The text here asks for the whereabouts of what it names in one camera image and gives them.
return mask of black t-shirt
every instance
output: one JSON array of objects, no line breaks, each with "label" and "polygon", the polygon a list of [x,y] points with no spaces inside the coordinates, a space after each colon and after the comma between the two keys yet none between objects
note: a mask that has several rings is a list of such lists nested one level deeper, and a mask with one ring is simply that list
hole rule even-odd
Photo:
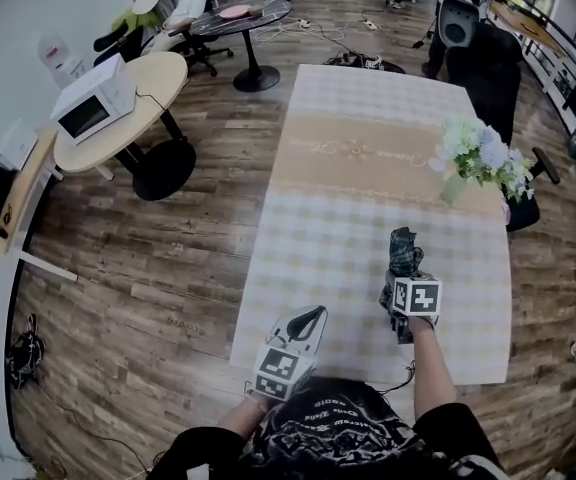
[{"label": "black t-shirt", "polygon": [[311,379],[245,445],[225,429],[190,429],[148,478],[184,478],[206,463],[211,478],[505,478],[467,406],[433,409],[411,429],[374,389],[353,381]]}]

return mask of checkered tablecloth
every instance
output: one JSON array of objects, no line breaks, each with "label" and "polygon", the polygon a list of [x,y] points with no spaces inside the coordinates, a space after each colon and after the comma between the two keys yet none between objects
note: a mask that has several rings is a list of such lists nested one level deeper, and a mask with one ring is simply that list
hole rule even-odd
[{"label": "checkered tablecloth", "polygon": [[[505,381],[511,285],[501,213],[404,204],[370,197],[365,190],[303,187],[278,179],[291,140],[289,120],[359,119],[370,143],[371,122],[436,127],[455,115],[474,115],[462,88],[392,73],[300,66],[248,272],[232,365],[252,368],[259,345],[283,312],[321,304],[329,317],[317,354],[319,374],[405,380],[412,346],[396,343],[378,298],[390,232],[408,226],[425,253],[421,269],[444,283],[437,334],[455,383]],[[402,140],[403,135],[393,137]],[[323,172],[325,158],[321,162]]]}]

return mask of round table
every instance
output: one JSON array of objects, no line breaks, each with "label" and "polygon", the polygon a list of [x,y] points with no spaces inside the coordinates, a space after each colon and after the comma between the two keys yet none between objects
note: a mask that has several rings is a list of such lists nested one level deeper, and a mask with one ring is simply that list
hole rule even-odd
[{"label": "round table", "polygon": [[260,66],[255,59],[255,52],[250,42],[250,31],[280,20],[290,12],[292,6],[285,0],[241,0],[236,5],[254,5],[263,8],[261,16],[245,16],[234,20],[225,20],[219,13],[231,7],[218,7],[202,14],[193,21],[190,33],[196,36],[225,36],[241,32],[248,52],[248,69],[244,69],[233,80],[236,89],[244,92],[257,92],[269,89],[279,82],[280,75],[276,68]]},{"label": "round table", "polygon": [[[160,52],[132,60],[127,67],[137,84],[133,111],[76,145],[60,133],[55,162],[66,172],[81,172],[114,156],[133,175],[137,195],[156,201],[179,190],[195,168],[195,150],[167,110],[184,86],[188,66],[181,55]],[[144,153],[134,141],[157,118],[172,140]]]}]

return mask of white cube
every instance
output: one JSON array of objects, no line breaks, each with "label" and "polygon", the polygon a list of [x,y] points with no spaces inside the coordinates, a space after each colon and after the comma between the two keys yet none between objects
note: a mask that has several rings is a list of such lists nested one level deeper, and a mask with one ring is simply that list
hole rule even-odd
[{"label": "white cube", "polygon": [[252,388],[285,402],[308,380],[314,367],[314,357],[264,344],[255,361]]},{"label": "white cube", "polygon": [[395,277],[390,309],[410,316],[438,316],[442,283],[429,274]]}]

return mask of wooden floor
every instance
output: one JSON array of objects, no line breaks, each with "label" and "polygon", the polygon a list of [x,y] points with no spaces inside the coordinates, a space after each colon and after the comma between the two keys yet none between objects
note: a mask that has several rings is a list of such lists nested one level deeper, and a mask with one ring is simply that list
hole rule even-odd
[{"label": "wooden floor", "polygon": [[[292,17],[325,28],[383,6],[383,0],[293,3]],[[344,42],[419,75],[428,47],[410,46],[430,25],[432,7],[426,0],[370,15],[381,30],[351,23]],[[190,181],[152,203],[135,196],[115,161],[112,182],[96,172],[67,176],[50,194],[32,251],[76,272],[79,281],[25,267],[14,317],[16,335],[28,313],[38,315],[48,347],[41,365],[45,392],[75,410],[87,429],[125,441],[148,464],[179,432],[214,423],[241,399],[243,381],[229,372],[228,356],[296,69],[342,50],[316,37],[256,43],[260,63],[279,68],[282,79],[266,92],[244,94],[232,87],[247,65],[241,36],[217,45],[232,46],[234,58],[214,59],[216,78],[195,66],[171,107],[197,150]],[[554,186],[544,176],[534,183],[541,221],[509,237],[508,380],[461,392],[508,472],[537,479],[576,434],[576,365],[569,357],[576,339],[576,165],[550,102],[528,68],[522,70],[514,145],[527,154],[543,148],[562,182]],[[139,143],[165,139],[156,124]],[[68,478],[120,479],[140,470],[130,452],[83,433],[33,385],[13,393],[12,410],[23,448],[48,468],[58,457]]]}]

